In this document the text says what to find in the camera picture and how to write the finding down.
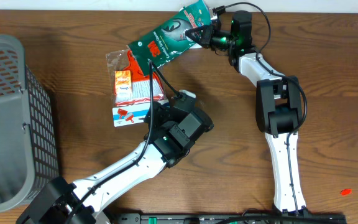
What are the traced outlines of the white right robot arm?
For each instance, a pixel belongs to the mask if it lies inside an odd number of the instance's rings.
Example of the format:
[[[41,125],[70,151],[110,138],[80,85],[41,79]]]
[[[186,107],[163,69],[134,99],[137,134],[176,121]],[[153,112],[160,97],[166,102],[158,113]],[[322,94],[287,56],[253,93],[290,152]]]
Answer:
[[[200,46],[227,53],[229,63],[256,87],[255,119],[265,134],[272,158],[274,206],[280,213],[299,214],[306,207],[297,160],[298,130],[305,122],[307,100],[297,77],[276,71],[252,43],[252,14],[237,11],[231,29],[221,29],[224,6],[212,10],[210,25],[186,31]]]

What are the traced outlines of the green packaged item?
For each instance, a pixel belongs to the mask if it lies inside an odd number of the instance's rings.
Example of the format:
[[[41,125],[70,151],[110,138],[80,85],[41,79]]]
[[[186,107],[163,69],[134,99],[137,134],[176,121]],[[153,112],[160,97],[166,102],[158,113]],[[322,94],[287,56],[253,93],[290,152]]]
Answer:
[[[131,42],[131,50],[144,75],[150,73],[149,60],[161,67],[196,44],[185,32],[211,23],[209,8],[199,0],[184,7],[172,18]]]

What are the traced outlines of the red packaged item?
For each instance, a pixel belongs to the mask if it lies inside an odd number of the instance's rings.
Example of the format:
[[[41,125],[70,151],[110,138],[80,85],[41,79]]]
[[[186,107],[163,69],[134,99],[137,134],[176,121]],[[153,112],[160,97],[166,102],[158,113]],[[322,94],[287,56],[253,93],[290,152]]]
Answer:
[[[114,126],[142,123],[150,108],[150,100],[167,104],[160,77],[154,73],[153,82],[144,75],[131,50],[119,50],[106,55],[112,91]]]

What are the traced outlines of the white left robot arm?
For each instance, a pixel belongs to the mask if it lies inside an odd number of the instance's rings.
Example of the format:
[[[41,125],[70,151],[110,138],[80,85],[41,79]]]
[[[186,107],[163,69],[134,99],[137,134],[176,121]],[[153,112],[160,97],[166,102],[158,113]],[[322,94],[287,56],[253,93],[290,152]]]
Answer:
[[[17,219],[18,223],[102,223],[103,210],[137,184],[178,164],[198,138],[213,129],[212,119],[191,100],[167,107],[153,102],[149,131],[130,154],[104,170],[68,183],[51,180]]]

